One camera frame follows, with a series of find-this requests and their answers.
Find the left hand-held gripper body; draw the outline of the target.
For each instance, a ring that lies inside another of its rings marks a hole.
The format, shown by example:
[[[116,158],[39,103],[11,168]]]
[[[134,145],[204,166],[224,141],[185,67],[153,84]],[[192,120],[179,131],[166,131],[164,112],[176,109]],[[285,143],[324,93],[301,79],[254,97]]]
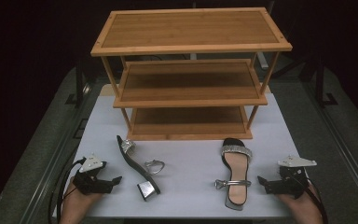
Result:
[[[98,178],[98,173],[106,166],[106,161],[101,161],[94,154],[90,154],[82,160],[81,167],[77,170],[73,184],[83,194],[110,193],[115,185],[114,180]]]

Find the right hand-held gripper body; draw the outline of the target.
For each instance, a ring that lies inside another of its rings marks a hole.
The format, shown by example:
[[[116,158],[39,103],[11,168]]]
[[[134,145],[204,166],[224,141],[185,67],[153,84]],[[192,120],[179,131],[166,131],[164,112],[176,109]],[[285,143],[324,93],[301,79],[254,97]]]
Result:
[[[278,161],[280,180],[267,181],[267,194],[291,194],[300,197],[310,185],[306,167],[316,166],[317,162],[289,155]]]

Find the silver high-heel sandal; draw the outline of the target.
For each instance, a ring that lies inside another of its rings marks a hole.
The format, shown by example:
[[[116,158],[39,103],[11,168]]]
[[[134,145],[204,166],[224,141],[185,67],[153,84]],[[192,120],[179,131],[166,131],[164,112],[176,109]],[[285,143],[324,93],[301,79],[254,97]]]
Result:
[[[252,182],[247,174],[249,163],[253,157],[252,151],[236,138],[226,138],[221,147],[221,159],[230,171],[229,180],[216,179],[216,189],[226,189],[225,206],[232,210],[241,211],[247,201],[248,188]]]
[[[143,200],[147,202],[152,196],[160,194],[160,189],[153,176],[165,168],[165,163],[163,161],[152,160],[146,161],[144,165],[141,165],[131,157],[131,153],[136,147],[136,144],[132,140],[122,139],[118,135],[117,143],[124,161],[145,179],[144,182],[137,185]]]

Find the three-tier wooden shoe rack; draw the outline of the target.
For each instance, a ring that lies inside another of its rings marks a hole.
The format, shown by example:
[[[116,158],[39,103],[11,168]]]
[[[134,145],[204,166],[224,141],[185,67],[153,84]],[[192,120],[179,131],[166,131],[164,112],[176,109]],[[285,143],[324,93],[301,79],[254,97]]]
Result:
[[[260,52],[291,50],[263,7],[124,10],[110,13],[91,50],[109,75],[132,140],[250,139],[268,100]]]

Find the person's left hand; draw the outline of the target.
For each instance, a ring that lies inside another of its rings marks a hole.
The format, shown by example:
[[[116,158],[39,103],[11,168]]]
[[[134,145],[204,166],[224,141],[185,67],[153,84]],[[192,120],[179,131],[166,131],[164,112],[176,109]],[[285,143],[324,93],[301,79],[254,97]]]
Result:
[[[101,193],[85,195],[81,193],[73,183],[70,183],[63,199],[62,216],[83,217],[102,197],[103,195]]]

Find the person's right hand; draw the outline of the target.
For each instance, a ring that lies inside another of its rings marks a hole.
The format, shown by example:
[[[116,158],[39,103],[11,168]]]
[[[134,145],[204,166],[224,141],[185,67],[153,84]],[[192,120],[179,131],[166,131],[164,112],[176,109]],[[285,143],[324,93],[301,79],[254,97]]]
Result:
[[[276,194],[276,197],[283,202],[295,216],[305,217],[319,215],[319,209],[307,192],[295,199],[289,194]]]

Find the black metal stand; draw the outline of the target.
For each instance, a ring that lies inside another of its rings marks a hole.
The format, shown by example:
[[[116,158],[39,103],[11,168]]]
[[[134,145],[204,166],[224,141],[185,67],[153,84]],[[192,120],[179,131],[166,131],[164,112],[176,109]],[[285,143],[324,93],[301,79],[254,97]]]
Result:
[[[337,100],[332,93],[324,93],[324,65],[321,61],[317,62],[315,98],[321,108],[337,104]]]
[[[84,62],[79,60],[75,67],[76,73],[76,92],[71,93],[66,100],[67,105],[74,105],[75,108],[79,108],[84,99]]]

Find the white stand leg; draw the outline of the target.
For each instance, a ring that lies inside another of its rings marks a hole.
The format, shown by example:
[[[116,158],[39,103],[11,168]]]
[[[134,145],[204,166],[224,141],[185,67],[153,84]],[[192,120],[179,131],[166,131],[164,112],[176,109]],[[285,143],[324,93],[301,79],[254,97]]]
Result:
[[[267,70],[269,68],[269,64],[267,63],[266,57],[263,52],[257,52],[257,59],[259,61],[260,67],[263,70]]]

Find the metal rail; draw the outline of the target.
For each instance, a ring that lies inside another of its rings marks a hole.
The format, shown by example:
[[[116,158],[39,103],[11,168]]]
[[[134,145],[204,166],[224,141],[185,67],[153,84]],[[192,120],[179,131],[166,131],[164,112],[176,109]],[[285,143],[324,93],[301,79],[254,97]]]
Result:
[[[344,160],[344,163],[348,167],[349,172],[354,179],[356,186],[358,187],[358,163],[352,156],[349,146],[345,142],[343,136],[339,133],[331,116],[328,114],[325,108],[321,107],[321,105],[317,102],[315,98],[315,91],[312,89],[310,84],[303,83],[303,88],[313,103],[313,106],[316,108],[322,121],[324,122],[324,125],[327,127],[327,130],[330,132],[334,141],[336,142],[338,153],[342,157],[342,160]]]
[[[23,154],[25,170],[31,174],[35,186],[21,215],[20,224],[49,224],[57,201],[65,170],[70,166],[80,142],[81,128],[99,94],[99,84],[84,86],[84,99],[79,108],[65,102],[76,90],[61,85],[34,137]]]

